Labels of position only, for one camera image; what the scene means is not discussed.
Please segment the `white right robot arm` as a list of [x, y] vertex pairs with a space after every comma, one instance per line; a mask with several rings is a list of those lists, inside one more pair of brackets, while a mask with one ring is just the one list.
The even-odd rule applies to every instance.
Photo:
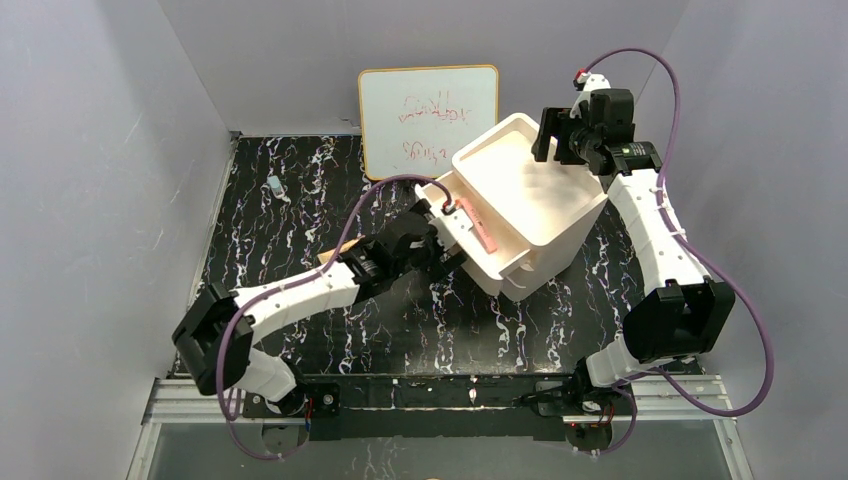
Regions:
[[711, 351], [736, 301], [681, 246], [684, 231], [657, 184], [662, 160], [652, 143], [636, 140], [634, 108], [632, 93], [616, 88], [589, 92], [571, 108], [546, 107], [532, 146], [535, 161], [585, 166], [600, 180], [642, 269], [645, 296], [621, 333], [577, 365], [570, 388], [580, 394]]

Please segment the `white top drawer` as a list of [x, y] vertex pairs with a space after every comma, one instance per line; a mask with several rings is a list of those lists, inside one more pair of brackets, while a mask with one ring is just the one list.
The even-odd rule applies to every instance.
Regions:
[[417, 185], [414, 194], [429, 204], [430, 223], [449, 253], [462, 253], [462, 268], [491, 296], [519, 301], [533, 291], [518, 278], [519, 267], [529, 259], [530, 246], [456, 173], [438, 183]]

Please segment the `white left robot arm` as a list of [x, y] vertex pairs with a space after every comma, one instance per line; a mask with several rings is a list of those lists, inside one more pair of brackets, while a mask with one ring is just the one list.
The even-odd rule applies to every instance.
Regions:
[[172, 341], [200, 394], [237, 388], [279, 402], [298, 380], [286, 361], [258, 349], [260, 340], [315, 314], [379, 296], [412, 271], [432, 280], [446, 276], [464, 262], [459, 240], [471, 227], [463, 209], [442, 212], [420, 200], [312, 270], [257, 287], [205, 286]]

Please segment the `pink rectangular makeup stick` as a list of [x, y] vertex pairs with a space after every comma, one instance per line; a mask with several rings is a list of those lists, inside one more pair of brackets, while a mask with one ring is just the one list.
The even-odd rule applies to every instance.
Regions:
[[487, 254], [495, 253], [498, 250], [498, 245], [494, 237], [489, 233], [483, 223], [483, 219], [478, 210], [466, 198], [460, 197], [456, 200], [458, 207], [463, 209], [472, 222], [472, 228], [478, 237], [483, 249]]

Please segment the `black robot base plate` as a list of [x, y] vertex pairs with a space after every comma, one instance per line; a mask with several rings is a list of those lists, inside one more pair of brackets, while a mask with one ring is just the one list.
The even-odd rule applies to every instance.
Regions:
[[249, 393], [243, 407], [269, 425], [306, 422], [313, 441], [524, 437], [582, 451], [610, 446], [632, 411], [623, 394], [568, 374], [314, 374], [280, 404]]

